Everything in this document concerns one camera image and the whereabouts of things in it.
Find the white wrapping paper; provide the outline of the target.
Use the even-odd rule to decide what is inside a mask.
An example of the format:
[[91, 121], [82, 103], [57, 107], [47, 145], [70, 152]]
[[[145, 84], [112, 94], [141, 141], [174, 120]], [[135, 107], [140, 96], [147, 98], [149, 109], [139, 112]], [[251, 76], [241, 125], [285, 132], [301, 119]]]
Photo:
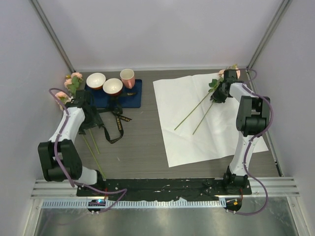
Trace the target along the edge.
[[239, 103], [212, 104], [209, 83], [217, 73], [153, 82], [169, 167], [233, 156]]

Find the pink fake flower stem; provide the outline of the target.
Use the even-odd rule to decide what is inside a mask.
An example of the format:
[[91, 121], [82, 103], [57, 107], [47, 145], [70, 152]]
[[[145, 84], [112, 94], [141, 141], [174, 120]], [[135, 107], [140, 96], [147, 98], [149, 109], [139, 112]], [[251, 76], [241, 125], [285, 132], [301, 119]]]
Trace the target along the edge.
[[[59, 91], [57, 92], [56, 94], [53, 94], [55, 96], [55, 100], [56, 102], [59, 104], [60, 106], [60, 109], [65, 111], [65, 105], [67, 103], [74, 103], [74, 96], [73, 95], [67, 95], [66, 92], [64, 91]], [[97, 145], [97, 142], [94, 138], [94, 135], [93, 135], [93, 128], [95, 127], [90, 125], [89, 127], [87, 128], [84, 128], [84, 129], [81, 129], [79, 131], [79, 136], [82, 137], [83, 141], [85, 142], [86, 146], [87, 146], [87, 149], [89, 150], [91, 156], [93, 157], [94, 159], [94, 162], [95, 164], [97, 165], [97, 170], [100, 172], [101, 176], [103, 179], [106, 179], [106, 176], [98, 162], [98, 159], [97, 159], [97, 155], [95, 154], [95, 151], [97, 152], [98, 155], [100, 155], [100, 151], [99, 151], [99, 148], [98, 148], [98, 145]], [[90, 143], [89, 143], [89, 140], [87, 138], [87, 134], [89, 134], [89, 138], [92, 140], [93, 144], [94, 144], [94, 147], [91, 147]]]

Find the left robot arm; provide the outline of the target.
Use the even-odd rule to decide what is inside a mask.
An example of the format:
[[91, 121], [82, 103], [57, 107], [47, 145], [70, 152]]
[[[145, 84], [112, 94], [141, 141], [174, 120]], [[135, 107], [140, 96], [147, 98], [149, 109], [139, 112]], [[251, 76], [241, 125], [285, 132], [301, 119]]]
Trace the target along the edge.
[[84, 167], [74, 145], [77, 134], [98, 126], [100, 117], [92, 105], [92, 95], [89, 91], [79, 90], [75, 98], [63, 103], [52, 92], [54, 90], [49, 89], [49, 93], [62, 106], [63, 117], [53, 136], [37, 148], [44, 179], [54, 182], [68, 180], [72, 187], [84, 186], [92, 195], [100, 196], [105, 189], [100, 171]]

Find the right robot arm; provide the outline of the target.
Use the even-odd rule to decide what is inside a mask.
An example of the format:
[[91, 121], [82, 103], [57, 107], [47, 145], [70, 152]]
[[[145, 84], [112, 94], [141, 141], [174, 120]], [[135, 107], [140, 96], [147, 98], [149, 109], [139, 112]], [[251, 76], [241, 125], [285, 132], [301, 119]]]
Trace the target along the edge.
[[237, 69], [227, 69], [211, 95], [215, 103], [224, 103], [228, 98], [239, 102], [236, 128], [239, 138], [235, 154], [223, 175], [222, 188], [227, 194], [234, 194], [248, 185], [249, 164], [254, 148], [273, 121], [270, 98], [252, 91], [245, 82], [238, 79]]

